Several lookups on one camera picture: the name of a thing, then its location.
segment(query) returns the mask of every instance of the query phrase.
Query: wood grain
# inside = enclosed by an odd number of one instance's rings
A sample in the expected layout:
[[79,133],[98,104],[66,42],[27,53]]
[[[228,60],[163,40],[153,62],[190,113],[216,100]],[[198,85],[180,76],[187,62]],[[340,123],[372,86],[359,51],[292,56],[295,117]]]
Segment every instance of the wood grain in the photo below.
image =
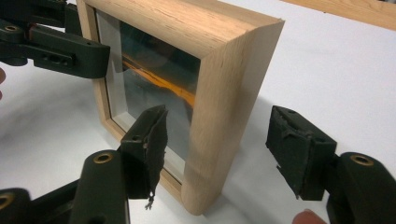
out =
[[[201,60],[183,183],[166,171],[161,181],[189,212],[201,215],[221,194],[284,22],[213,0],[79,0],[80,6],[104,11]],[[83,29],[90,31],[84,34],[91,34],[96,23],[86,23]],[[101,118],[120,138],[109,118],[106,82],[95,85]]]
[[396,4],[377,0],[282,0],[396,31]]

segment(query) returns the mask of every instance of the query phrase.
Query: clamp jaw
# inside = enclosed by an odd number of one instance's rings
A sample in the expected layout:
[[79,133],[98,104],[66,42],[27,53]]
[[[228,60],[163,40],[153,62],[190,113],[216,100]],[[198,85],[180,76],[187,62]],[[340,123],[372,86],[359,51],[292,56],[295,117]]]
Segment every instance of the clamp jaw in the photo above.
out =
[[[37,23],[65,28],[62,33]],[[0,1],[0,62],[72,76],[106,76],[110,47],[81,36],[76,6],[63,0]]]
[[331,223],[394,223],[396,181],[376,159],[356,152],[335,155],[336,142],[297,112],[273,106],[267,147],[297,198],[330,194]]
[[79,180],[33,201],[26,189],[0,190],[2,224],[129,223],[128,199],[151,208],[168,140],[164,105],[144,111],[118,150],[93,153]]

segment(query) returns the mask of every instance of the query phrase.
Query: wooden frame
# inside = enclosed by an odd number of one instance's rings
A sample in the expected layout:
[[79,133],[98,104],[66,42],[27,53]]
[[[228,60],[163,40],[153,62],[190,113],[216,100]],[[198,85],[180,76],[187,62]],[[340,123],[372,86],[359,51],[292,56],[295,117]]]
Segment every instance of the wooden frame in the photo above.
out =
[[[283,27],[280,19],[205,0],[77,0],[86,38],[99,40],[95,9],[201,60],[182,184],[166,170],[161,184],[201,215],[221,193]],[[100,119],[111,118],[106,80],[93,82]]]
[[282,0],[396,31],[396,4],[379,0]]

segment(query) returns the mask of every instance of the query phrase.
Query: glass pane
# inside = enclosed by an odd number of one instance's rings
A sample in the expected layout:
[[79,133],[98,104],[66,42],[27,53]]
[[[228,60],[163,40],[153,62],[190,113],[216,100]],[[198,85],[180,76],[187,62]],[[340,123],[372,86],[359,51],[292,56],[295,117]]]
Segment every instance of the glass pane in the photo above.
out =
[[96,10],[100,40],[110,46],[106,90],[111,118],[126,132],[147,108],[166,105],[165,169],[182,182],[200,60]]
[[128,113],[166,105],[168,146],[186,160],[200,60],[124,22],[120,39]]

